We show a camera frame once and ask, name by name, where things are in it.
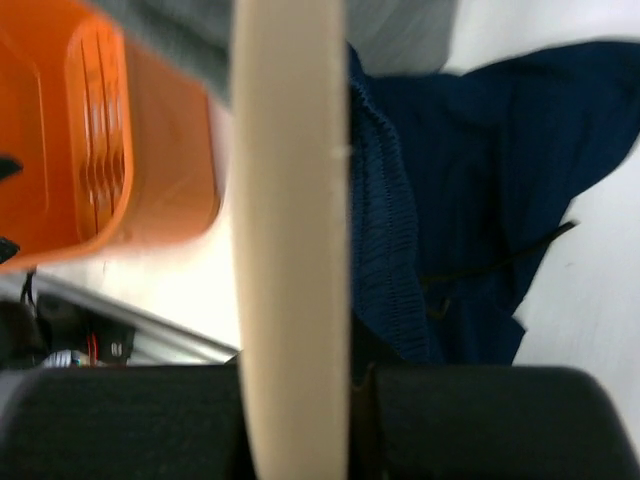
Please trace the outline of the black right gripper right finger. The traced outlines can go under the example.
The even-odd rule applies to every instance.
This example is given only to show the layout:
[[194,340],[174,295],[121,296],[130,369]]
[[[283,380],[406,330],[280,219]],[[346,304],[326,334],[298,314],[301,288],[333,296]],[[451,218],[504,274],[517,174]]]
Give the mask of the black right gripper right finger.
[[568,368],[372,368],[352,391],[352,479],[624,479],[627,434]]

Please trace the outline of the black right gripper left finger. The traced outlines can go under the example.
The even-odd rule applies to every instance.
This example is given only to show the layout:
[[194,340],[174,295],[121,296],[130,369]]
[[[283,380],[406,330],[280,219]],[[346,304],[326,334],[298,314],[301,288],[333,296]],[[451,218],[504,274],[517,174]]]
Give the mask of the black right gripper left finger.
[[247,479],[233,366],[14,375],[1,410],[4,479]]

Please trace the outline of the navy blue mesh shorts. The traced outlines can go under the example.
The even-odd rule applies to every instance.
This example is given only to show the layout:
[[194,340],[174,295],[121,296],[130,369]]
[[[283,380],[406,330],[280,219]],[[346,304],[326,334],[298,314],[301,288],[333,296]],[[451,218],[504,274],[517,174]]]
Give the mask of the navy blue mesh shorts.
[[351,53],[348,85],[355,368],[512,363],[569,204],[638,137],[638,44],[378,78]]

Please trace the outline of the beige wooden hanger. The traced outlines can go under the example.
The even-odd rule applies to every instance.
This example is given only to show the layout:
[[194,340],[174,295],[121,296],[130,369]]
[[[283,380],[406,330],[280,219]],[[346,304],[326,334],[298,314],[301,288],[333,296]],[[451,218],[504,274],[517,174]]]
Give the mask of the beige wooden hanger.
[[232,251],[261,479],[348,474],[348,85],[340,1],[240,1]]

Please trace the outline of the grey cotton shorts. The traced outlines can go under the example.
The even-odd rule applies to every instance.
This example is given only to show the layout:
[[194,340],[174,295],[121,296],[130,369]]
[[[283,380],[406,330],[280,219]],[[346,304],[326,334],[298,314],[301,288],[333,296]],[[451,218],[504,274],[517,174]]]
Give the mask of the grey cotton shorts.
[[[96,0],[90,5],[230,104],[232,1]],[[456,1],[348,1],[346,41],[369,76],[434,73],[448,60],[457,7]]]

